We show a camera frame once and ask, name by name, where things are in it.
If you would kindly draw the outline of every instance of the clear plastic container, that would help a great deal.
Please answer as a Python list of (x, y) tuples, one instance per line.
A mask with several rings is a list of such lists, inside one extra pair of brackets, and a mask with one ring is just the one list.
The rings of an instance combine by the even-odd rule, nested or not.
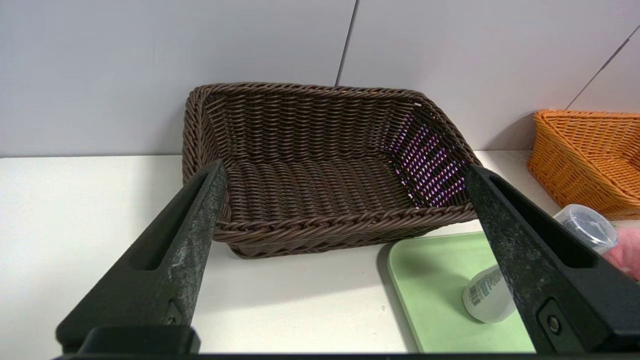
[(554, 219), (600, 255), (618, 244), (618, 235), (613, 225), (597, 211), (586, 206), (567, 205)]

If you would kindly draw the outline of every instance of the bottle label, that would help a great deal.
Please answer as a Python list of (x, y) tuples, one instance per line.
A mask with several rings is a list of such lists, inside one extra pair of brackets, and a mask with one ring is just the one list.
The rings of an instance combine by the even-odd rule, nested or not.
[(469, 286), (469, 301), (473, 306), (477, 306), (480, 302), (491, 293), (492, 288), (500, 282), (502, 273), (500, 268), (486, 274), (476, 281), (473, 286)]

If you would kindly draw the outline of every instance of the white countertop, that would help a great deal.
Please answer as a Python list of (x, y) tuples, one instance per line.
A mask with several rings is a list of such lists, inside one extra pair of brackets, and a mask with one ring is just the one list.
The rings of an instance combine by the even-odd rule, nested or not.
[[(559, 211), (527, 171), (528, 151), (476, 154), (546, 212)], [(180, 156), (0, 159), (5, 358), (60, 354), (57, 324), (178, 192), (180, 166)], [(475, 220), (429, 235), (480, 230)], [(201, 352), (414, 352), (389, 248), (243, 260), (213, 243), (192, 322)]]

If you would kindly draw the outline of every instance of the screw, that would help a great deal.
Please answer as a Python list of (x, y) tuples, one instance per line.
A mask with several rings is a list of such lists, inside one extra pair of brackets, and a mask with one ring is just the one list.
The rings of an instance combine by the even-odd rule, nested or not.
[(551, 330), (551, 332), (556, 335), (560, 334), (560, 321), (554, 315), (549, 315), (549, 317), (547, 318), (547, 325), (549, 326), (549, 330)]

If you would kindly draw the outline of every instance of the barcode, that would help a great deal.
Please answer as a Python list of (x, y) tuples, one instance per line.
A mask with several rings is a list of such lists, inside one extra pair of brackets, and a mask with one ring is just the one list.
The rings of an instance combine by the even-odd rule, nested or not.
[(476, 285), (469, 288), (469, 298), (471, 299), (471, 304), (474, 306), (480, 304), (480, 297), (478, 296), (478, 288)]

